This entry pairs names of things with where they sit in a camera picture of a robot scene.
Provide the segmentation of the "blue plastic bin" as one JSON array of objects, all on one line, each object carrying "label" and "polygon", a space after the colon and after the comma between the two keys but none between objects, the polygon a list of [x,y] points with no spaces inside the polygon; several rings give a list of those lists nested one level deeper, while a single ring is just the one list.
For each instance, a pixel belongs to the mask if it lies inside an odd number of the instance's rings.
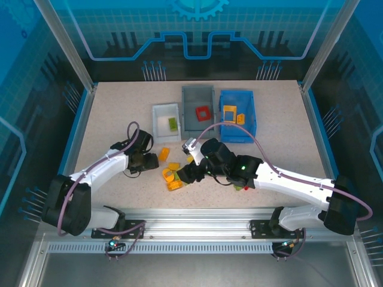
[{"label": "blue plastic bin", "polygon": [[[248,90],[222,90],[219,98],[219,111],[221,112],[221,122],[223,121],[223,106],[237,106],[237,115],[245,114],[245,124],[239,125],[253,136],[256,135],[257,121],[254,95]],[[252,138],[237,127],[222,125],[220,126],[220,137],[222,142],[247,144],[252,143]]]}]

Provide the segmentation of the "white plastic bin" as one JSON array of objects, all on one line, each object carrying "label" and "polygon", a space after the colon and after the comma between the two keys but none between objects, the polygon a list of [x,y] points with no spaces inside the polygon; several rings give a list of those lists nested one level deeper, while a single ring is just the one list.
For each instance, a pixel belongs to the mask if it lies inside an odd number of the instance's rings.
[{"label": "white plastic bin", "polygon": [[[153,138],[155,144],[181,141],[181,123],[177,103],[153,105]],[[169,129],[168,118],[175,117],[178,130],[171,132]]]}]

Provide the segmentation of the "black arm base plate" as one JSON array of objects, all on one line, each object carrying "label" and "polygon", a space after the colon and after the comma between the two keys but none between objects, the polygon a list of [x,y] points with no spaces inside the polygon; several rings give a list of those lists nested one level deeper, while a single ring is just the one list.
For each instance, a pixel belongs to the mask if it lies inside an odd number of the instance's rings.
[{"label": "black arm base plate", "polygon": [[141,225],[144,223],[144,220],[125,220],[123,224],[117,223],[117,225],[107,232],[100,229],[93,229],[91,232],[92,239],[112,239],[115,236],[120,236],[122,239],[135,239],[139,232],[142,233],[139,235],[139,239],[142,239],[144,236],[144,226]]},{"label": "black arm base plate", "polygon": [[303,231],[289,231],[270,220],[251,220],[249,229],[252,239],[303,239]]}]

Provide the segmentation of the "aluminium profile rail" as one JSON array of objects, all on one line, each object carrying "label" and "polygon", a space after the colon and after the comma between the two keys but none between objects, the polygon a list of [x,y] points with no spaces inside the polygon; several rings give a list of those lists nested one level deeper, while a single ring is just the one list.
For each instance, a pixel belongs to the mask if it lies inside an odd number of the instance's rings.
[{"label": "aluminium profile rail", "polygon": [[[145,221],[144,239],[157,241],[240,241],[251,240],[252,220],[268,222],[272,208],[240,209],[125,209],[122,211],[127,227],[133,232],[133,221]],[[108,207],[92,209],[90,222],[82,232],[73,236],[67,231],[62,236],[57,228],[46,222],[39,225],[37,234],[47,240],[89,240],[97,228],[114,228],[119,211]]]}]

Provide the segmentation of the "blue table border strip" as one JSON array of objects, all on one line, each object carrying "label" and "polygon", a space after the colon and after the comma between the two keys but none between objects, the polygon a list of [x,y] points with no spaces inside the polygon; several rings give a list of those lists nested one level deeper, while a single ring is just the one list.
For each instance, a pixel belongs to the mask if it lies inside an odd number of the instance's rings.
[{"label": "blue table border strip", "polygon": [[80,97],[58,173],[53,177],[48,188],[48,195],[41,216],[43,222],[48,222],[49,218],[58,220],[65,196],[73,182],[70,175],[74,173],[94,97],[94,92],[86,90]]},{"label": "blue table border strip", "polygon": [[338,167],[335,162],[335,158],[330,147],[330,142],[327,137],[327,133],[322,122],[322,118],[318,109],[318,105],[315,101],[314,94],[311,89],[303,91],[301,82],[298,82],[300,94],[302,96],[303,104],[308,115],[309,123],[314,135],[315,143],[318,148],[321,163],[324,168],[324,173],[327,179],[331,180],[331,187],[335,186],[335,181],[339,176]]}]

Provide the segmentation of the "red lego window frame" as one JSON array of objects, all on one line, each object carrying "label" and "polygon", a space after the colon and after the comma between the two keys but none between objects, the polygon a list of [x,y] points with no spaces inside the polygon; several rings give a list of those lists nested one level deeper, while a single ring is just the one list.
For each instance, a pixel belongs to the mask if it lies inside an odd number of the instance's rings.
[{"label": "red lego window frame", "polygon": [[208,106],[197,106],[196,116],[199,122],[208,121],[211,119],[211,113]]}]

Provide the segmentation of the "aluminium frame post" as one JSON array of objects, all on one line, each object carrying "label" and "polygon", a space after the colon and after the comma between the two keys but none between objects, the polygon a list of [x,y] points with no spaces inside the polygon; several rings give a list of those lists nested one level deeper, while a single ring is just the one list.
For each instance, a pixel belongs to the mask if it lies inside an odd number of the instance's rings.
[{"label": "aluminium frame post", "polygon": [[345,0],[343,6],[339,10],[330,30],[328,31],[317,55],[314,57],[303,81],[301,83],[301,92],[307,93],[311,85],[318,76],[321,68],[324,66],[327,58],[332,52],[335,44],[339,41],[347,23],[354,14],[360,0]]},{"label": "aluminium frame post", "polygon": [[82,85],[88,92],[93,93],[95,88],[94,83],[51,2],[49,0],[33,1],[71,64],[74,72],[80,79]]}]

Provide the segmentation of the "grey plastic bin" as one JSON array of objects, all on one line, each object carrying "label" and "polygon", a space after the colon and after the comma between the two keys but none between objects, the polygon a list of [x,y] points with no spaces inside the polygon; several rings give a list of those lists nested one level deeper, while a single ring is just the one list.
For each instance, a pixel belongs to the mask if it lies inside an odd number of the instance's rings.
[{"label": "grey plastic bin", "polygon": [[[181,98],[181,136],[183,139],[196,138],[203,130],[216,123],[214,86],[182,86]],[[208,106],[211,119],[199,122],[195,110],[197,106]]]}]

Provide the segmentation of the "yellow lego window frame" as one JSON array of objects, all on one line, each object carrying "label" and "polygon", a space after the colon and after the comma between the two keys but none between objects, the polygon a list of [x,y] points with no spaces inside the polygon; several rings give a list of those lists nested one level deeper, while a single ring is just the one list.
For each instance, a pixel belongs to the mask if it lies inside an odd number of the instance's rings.
[{"label": "yellow lego window frame", "polygon": [[237,119],[237,106],[224,105],[223,106],[223,121],[227,123],[236,123]]}]

